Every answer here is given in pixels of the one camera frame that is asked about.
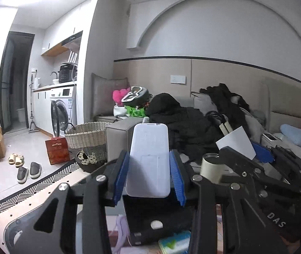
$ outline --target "white bin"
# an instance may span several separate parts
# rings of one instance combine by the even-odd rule
[[[19,116],[19,121],[20,122],[26,122],[26,112],[24,108],[22,109],[17,109],[18,116]]]

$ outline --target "faucet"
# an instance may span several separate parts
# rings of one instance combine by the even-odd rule
[[[56,74],[56,79],[58,79],[58,74],[56,73],[56,71],[53,71],[53,72],[51,72],[51,74],[50,74],[50,75],[53,75],[53,73],[55,73],[55,74]]]

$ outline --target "blue gripper pad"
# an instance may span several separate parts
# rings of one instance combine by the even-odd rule
[[[272,163],[274,157],[269,149],[263,147],[261,144],[251,141],[254,151],[257,154],[255,158],[262,163]]]
[[[185,186],[183,183],[183,178],[180,173],[178,164],[176,162],[174,151],[169,152],[169,165],[170,165],[170,174],[173,180],[174,189],[176,193],[176,198],[180,202],[181,206],[185,206],[186,204]]]
[[[126,152],[121,164],[119,174],[114,183],[114,196],[113,201],[117,205],[118,201],[121,199],[123,187],[127,179],[127,173],[129,168],[129,153]]]

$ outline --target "wall cabinet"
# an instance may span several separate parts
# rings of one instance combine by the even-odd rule
[[[41,54],[83,30],[83,23],[88,19],[87,13],[90,2],[91,0],[87,0],[79,4],[46,29]]]
[[[37,127],[53,134],[50,110],[50,90],[33,93],[34,121]]]

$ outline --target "dog decoration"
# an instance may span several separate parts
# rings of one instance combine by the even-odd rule
[[[83,149],[81,150],[81,152],[79,152],[77,154],[77,157],[79,160],[81,160],[81,163],[84,165],[88,165],[88,164],[96,164],[97,163],[97,158],[96,158],[96,154],[95,152],[92,153],[91,156],[88,156]]]

